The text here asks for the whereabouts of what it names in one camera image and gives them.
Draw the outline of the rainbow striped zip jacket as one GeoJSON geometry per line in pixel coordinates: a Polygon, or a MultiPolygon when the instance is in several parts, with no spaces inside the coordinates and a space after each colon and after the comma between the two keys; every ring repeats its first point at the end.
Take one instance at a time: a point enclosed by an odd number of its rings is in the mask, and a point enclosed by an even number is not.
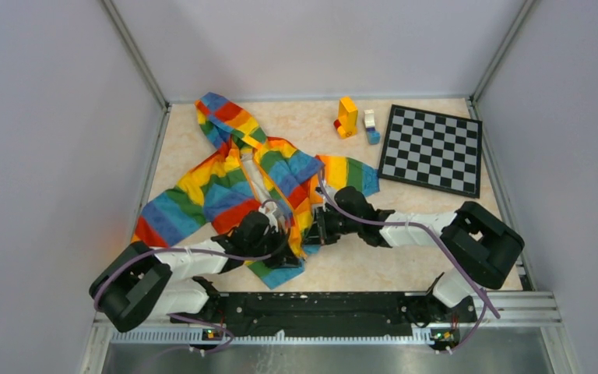
{"type": "Polygon", "coordinates": [[[353,187],[364,196],[379,190],[375,168],[350,157],[312,156],[284,138],[267,136],[249,112],[217,93],[203,95],[195,109],[215,152],[143,207],[135,242],[173,247],[205,224],[225,234],[274,199],[290,215],[290,252],[303,260],[312,207],[322,201],[315,191],[319,171],[336,190],[353,187]]]}

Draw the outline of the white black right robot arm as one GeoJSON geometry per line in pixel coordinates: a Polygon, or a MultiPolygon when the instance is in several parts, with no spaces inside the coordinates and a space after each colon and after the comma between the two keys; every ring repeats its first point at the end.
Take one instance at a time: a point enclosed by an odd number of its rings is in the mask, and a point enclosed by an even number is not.
{"type": "Polygon", "coordinates": [[[371,247],[435,246],[452,264],[428,289],[425,309],[446,321],[466,297],[476,295],[499,317],[487,291],[498,290],[525,248],[520,234],[489,210],[466,201],[453,213],[403,213],[376,209],[353,187],[318,187],[321,203],[304,241],[329,245],[343,235],[357,235],[371,247]]]}

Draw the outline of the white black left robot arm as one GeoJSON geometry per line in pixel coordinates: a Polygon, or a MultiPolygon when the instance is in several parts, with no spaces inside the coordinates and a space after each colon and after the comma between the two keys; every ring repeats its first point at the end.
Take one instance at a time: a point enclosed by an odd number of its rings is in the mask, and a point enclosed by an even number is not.
{"type": "Polygon", "coordinates": [[[227,233],[195,245],[163,248],[131,243],[90,285],[89,294],[93,307],[119,332],[173,313],[209,322],[217,315],[219,302],[199,283],[199,276],[290,254],[285,221],[274,213],[254,210],[227,233]]]}

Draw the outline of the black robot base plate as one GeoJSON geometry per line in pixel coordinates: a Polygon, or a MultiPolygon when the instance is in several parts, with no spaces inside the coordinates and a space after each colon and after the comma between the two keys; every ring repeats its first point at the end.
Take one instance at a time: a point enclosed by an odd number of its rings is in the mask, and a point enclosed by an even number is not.
{"type": "Polygon", "coordinates": [[[236,337],[400,337],[473,323],[477,312],[471,297],[449,308],[423,292],[231,292],[214,295],[193,319],[236,337]]]}

